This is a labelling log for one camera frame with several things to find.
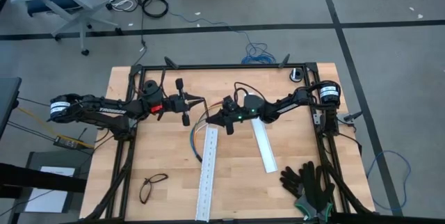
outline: white plastic strip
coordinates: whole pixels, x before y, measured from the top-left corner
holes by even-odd
[[[216,162],[216,147],[218,146],[218,129],[207,127],[202,156],[200,190],[197,197],[195,221],[210,219],[211,194],[213,189],[213,174]]]
[[[263,159],[264,169],[266,169],[266,173],[275,172],[277,164],[275,163],[275,157],[270,147],[264,123],[259,118],[255,118],[251,122],[255,137],[257,138],[258,148],[261,152],[261,158]]]

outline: wooden table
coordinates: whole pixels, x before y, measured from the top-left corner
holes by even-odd
[[[129,67],[114,67],[106,97],[125,99]],[[334,63],[318,63],[321,80],[339,83]],[[248,83],[260,90],[268,101],[285,97],[297,86],[289,80],[290,69],[249,70],[174,70],[167,71],[164,88],[167,95],[176,93],[175,79],[183,78],[184,90],[206,97],[209,104],[233,95],[235,81]],[[161,71],[149,71],[146,80],[159,82]],[[200,104],[191,111],[193,123],[203,113]],[[339,113],[348,112],[343,94]],[[249,122],[235,124],[235,133],[228,136],[219,129],[216,173],[213,183],[211,219],[219,218],[284,218],[302,217],[293,206],[295,198],[281,187],[280,171],[285,166],[295,171],[308,161],[319,163],[316,138],[309,107],[301,106],[266,125],[270,145],[278,171],[265,173]],[[340,132],[355,137],[352,129],[340,125]],[[193,220],[196,213],[201,163],[190,147],[190,127],[181,123],[181,115],[165,113],[161,121],[150,116],[138,125],[136,151],[129,189],[126,221]],[[196,145],[202,153],[204,132],[197,135]],[[98,134],[101,138],[105,131]],[[362,160],[356,144],[343,137],[335,137],[343,178],[365,207],[374,210]],[[117,141],[102,145],[92,158],[88,184],[83,199],[81,217],[87,216],[101,200],[110,185]],[[139,190],[145,177],[166,173],[169,179],[154,185],[146,205],[139,202]],[[115,215],[118,214],[120,193],[116,193]],[[340,207],[336,192],[337,206]]]

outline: red component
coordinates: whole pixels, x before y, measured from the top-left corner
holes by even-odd
[[[153,106],[152,107],[152,113],[156,113],[157,111],[160,111],[162,109],[162,105],[159,106]]]

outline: black glove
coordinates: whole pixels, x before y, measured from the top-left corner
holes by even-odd
[[[291,192],[297,200],[295,206],[306,215],[307,219],[318,217],[321,221],[327,222],[332,203],[335,185],[330,183],[323,191],[321,189],[321,166],[314,169],[314,163],[304,163],[303,168],[298,171],[300,176],[295,174],[290,167],[282,171],[280,181],[283,187]]]

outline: chair wheel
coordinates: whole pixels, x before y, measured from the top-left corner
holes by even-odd
[[[115,31],[118,35],[124,35],[124,32],[122,32],[122,29],[120,29],[120,28],[115,28],[114,31]]]

